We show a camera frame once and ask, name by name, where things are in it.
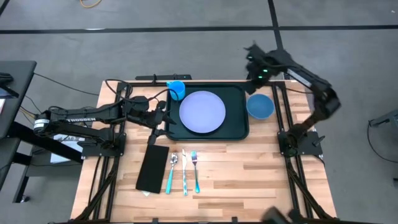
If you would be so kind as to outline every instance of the utensil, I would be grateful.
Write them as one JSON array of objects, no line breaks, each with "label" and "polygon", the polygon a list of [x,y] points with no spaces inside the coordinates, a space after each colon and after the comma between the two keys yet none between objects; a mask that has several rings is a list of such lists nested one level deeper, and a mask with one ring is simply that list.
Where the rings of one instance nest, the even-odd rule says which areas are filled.
[{"label": "utensil", "polygon": [[181,81],[174,81],[174,82],[166,82],[166,85],[169,89],[174,90],[175,94],[173,91],[170,91],[170,95],[172,96],[173,100],[182,100],[184,99],[185,96],[185,84]]},{"label": "utensil", "polygon": [[183,179],[183,192],[184,196],[188,195],[187,191],[187,176],[185,175],[185,168],[187,168],[187,157],[184,149],[182,149],[182,179]]},{"label": "utensil", "polygon": [[256,119],[267,119],[274,112],[274,102],[263,94],[252,95],[246,103],[248,113]]},{"label": "utensil", "polygon": [[173,170],[174,170],[174,165],[177,163],[177,161],[178,161],[177,154],[173,153],[172,157],[170,158],[170,163],[172,164],[172,169],[170,170],[169,180],[167,181],[166,194],[170,194],[170,191],[172,189]]},{"label": "utensil", "polygon": [[223,100],[209,91],[196,91],[181,102],[182,124],[196,133],[209,133],[219,128],[225,119]]},{"label": "utensil", "polygon": [[197,152],[196,151],[192,151],[191,152],[191,156],[192,156],[193,166],[195,167],[195,182],[196,182],[195,192],[199,193],[200,192],[200,188],[199,188],[198,174],[197,174],[197,162],[198,162]]}]

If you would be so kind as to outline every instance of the wooden table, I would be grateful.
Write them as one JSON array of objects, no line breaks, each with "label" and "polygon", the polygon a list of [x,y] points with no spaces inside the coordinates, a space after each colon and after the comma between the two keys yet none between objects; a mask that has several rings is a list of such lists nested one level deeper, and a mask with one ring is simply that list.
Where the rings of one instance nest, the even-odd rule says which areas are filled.
[{"label": "wooden table", "polygon": [[[286,85],[304,91],[297,82],[286,82]],[[150,97],[163,89],[165,87],[134,87],[132,95]],[[266,94],[273,99],[270,87],[263,87],[256,93]],[[288,91],[288,94],[294,122],[303,121],[310,115],[306,95],[292,91]],[[165,100],[166,94],[160,95],[158,99]],[[286,120],[281,93],[279,100],[282,116]],[[114,94],[103,83],[98,106],[113,102]],[[151,101],[151,109],[156,103],[155,100]],[[285,122],[285,127],[289,127],[287,121]],[[146,197],[135,189],[150,129],[127,123],[126,150],[119,164],[111,222],[151,222],[153,218],[159,218],[160,222],[230,222],[231,217],[238,217],[239,221],[256,222],[271,206],[287,213],[292,208],[292,201],[284,159],[279,154],[277,117],[275,113],[265,121],[249,117],[249,123],[249,136],[242,141],[175,142],[165,136],[157,139],[157,145],[170,147],[170,154],[177,152],[179,158],[182,149],[185,149],[188,155],[192,150],[198,152],[197,169],[201,192],[195,193],[193,164],[189,159],[186,197],[182,192],[181,161],[175,166],[170,195],[165,194],[171,168],[169,163],[166,166],[160,194],[150,194]],[[96,123],[93,127],[103,128],[105,125]],[[309,191],[327,213],[335,216],[323,164],[313,156],[302,156],[302,160]],[[71,218],[75,218],[87,206],[96,161],[97,157],[84,161]],[[298,189],[297,192],[304,214],[302,195]],[[106,192],[102,200],[100,218],[104,217],[104,198],[107,196]]]}]

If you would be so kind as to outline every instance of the blue bowl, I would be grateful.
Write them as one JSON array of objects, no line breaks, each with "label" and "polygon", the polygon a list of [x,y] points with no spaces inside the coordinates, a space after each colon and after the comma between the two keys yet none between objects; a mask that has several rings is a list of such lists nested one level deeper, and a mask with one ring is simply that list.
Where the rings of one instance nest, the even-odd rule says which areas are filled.
[{"label": "blue bowl", "polygon": [[263,94],[252,95],[246,103],[248,113],[256,119],[267,119],[275,110],[274,102]]}]

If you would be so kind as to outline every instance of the blue cup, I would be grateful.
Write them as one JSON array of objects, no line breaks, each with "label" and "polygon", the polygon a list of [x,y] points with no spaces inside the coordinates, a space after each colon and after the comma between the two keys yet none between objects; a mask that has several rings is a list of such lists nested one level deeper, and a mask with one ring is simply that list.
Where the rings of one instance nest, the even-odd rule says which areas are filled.
[{"label": "blue cup", "polygon": [[170,91],[170,95],[172,96],[173,100],[182,100],[184,99],[185,96],[185,84],[181,81],[174,81],[174,82],[167,82],[166,83],[167,87],[171,90],[174,91]]}]

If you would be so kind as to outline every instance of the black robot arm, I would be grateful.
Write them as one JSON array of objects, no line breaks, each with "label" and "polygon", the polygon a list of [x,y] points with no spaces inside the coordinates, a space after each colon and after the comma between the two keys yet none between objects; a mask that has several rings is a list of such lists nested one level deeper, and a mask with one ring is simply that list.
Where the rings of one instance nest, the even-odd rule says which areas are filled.
[{"label": "black robot arm", "polygon": [[250,85],[246,88],[249,94],[269,82],[272,76],[286,73],[298,82],[312,90],[314,96],[313,113],[300,124],[293,125],[285,136],[285,143],[291,149],[298,148],[307,131],[317,122],[328,119],[340,106],[340,101],[331,84],[310,72],[293,60],[285,50],[272,50],[265,53],[256,44],[247,49],[249,51],[246,65]]},{"label": "black robot arm", "polygon": [[[42,137],[66,134],[86,138],[84,142],[78,143],[83,147],[83,156],[116,156],[124,149],[126,135],[115,133],[114,125],[128,121],[148,127],[152,129],[148,144],[155,144],[156,137],[166,134],[166,131],[157,129],[157,126],[163,121],[175,124],[164,111],[165,105],[165,101],[160,101],[155,110],[148,111],[149,100],[144,96],[135,96],[99,108],[66,110],[53,106],[37,116],[34,133]],[[74,124],[85,121],[100,121],[111,126],[92,129]]]}]

